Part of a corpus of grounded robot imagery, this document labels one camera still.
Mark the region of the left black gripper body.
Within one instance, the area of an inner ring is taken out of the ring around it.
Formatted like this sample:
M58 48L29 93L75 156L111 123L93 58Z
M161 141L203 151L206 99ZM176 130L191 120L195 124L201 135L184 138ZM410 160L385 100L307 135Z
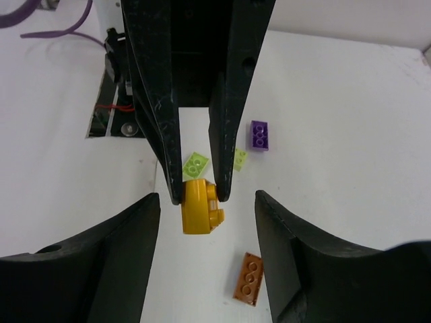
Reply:
M206 107L226 62L231 1L171 1L172 81L180 107Z

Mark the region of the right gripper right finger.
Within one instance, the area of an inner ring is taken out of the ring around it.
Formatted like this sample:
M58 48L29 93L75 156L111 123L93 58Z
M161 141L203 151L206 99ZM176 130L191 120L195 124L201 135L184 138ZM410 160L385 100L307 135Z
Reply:
M376 250L338 238L265 191L255 219L274 322L429 322L430 243Z

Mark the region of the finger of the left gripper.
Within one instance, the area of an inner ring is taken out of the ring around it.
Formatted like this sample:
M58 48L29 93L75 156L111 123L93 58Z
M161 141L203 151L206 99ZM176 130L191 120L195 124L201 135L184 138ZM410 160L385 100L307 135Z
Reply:
M183 195L179 111L172 82L171 2L122 1L136 117L160 162L170 199Z
M221 1L212 40L216 79L209 143L218 200L231 193L236 138L275 1Z

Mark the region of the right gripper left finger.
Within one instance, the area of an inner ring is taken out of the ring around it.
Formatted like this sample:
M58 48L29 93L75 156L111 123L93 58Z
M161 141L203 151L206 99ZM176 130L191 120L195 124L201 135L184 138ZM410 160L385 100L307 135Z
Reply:
M139 322L159 224L150 193L80 234L1 258L1 321Z

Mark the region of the yellow black striped lego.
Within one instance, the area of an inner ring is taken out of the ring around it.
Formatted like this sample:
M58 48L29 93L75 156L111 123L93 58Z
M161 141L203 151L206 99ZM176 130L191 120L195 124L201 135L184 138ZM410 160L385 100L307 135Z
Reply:
M181 215L187 235L210 234L222 224L225 213L218 204L216 185L204 178L183 182Z

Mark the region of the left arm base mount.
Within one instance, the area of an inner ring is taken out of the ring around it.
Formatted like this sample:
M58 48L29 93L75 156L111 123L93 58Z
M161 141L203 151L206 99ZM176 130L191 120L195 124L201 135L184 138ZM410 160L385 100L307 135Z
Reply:
M135 118L125 34L107 30L104 73L92 111L88 138L144 138Z

